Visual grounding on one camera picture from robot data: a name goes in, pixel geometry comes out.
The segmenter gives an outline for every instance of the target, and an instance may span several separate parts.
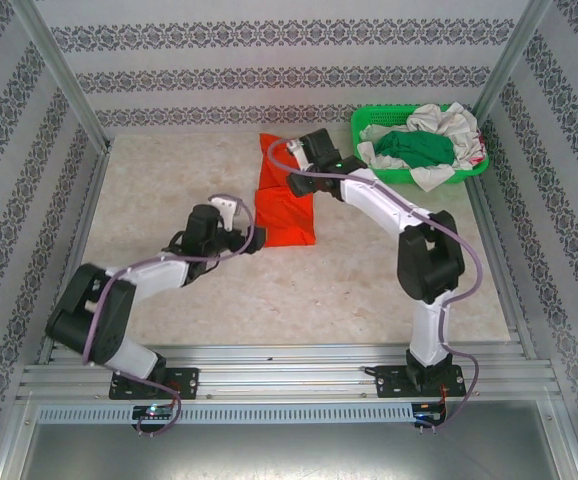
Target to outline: patterned wallpaper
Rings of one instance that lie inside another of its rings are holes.
[[[555,2],[485,129],[507,265],[578,435],[578,0]]]
[[[0,434],[21,368],[36,359],[97,156],[0,0]]]
[[[526,0],[37,5],[109,135],[347,122],[359,105],[473,104]]]

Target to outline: beige floor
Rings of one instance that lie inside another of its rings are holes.
[[[331,136],[343,154],[351,152],[347,132]],[[253,206],[260,162],[253,132],[117,137],[85,261],[125,266],[154,255],[184,228],[193,205],[213,193],[239,195]],[[464,185],[428,194],[415,185],[394,188],[431,211],[450,211],[485,263],[481,290],[452,307],[450,339],[508,340]],[[314,204],[317,245],[224,262],[184,289],[136,305],[129,334],[152,345],[408,342],[411,300],[395,275],[395,242],[326,194]],[[246,224],[244,215],[238,223]],[[461,288],[473,277],[467,260]]]

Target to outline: green basket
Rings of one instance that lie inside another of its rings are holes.
[[[351,133],[353,137],[353,146],[358,154],[358,144],[360,140],[360,132],[364,130],[367,125],[382,125],[384,127],[391,127],[393,125],[404,125],[407,123],[407,118],[420,105],[384,105],[384,106],[368,106],[362,107],[353,112],[351,116]],[[449,108],[449,105],[441,105],[440,110],[443,112]],[[474,175],[480,175],[489,166],[489,155],[480,162],[473,170],[456,170],[453,177],[447,180],[446,183],[459,183],[465,178]],[[385,183],[414,183],[411,172],[405,168],[380,170],[374,169],[376,175]]]

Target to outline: black mounting plate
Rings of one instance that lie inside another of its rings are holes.
[[[462,369],[458,365],[450,366],[444,375],[423,385],[422,391],[418,391],[407,377],[405,365],[368,367],[365,373],[375,377],[378,398],[440,397],[442,385],[447,389],[447,397],[464,397],[467,393]]]
[[[178,391],[182,400],[195,400],[198,391],[197,368],[167,368],[164,386]],[[147,387],[123,376],[113,374],[109,386],[111,400],[171,400],[171,395],[159,388]]]

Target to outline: red cloth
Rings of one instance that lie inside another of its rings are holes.
[[[265,247],[315,245],[313,195],[295,197],[287,186],[288,172],[276,167],[267,158],[267,149],[278,138],[260,134],[262,168],[255,198],[256,225],[267,229]],[[283,165],[298,167],[296,159],[284,145],[276,148],[274,158]]]

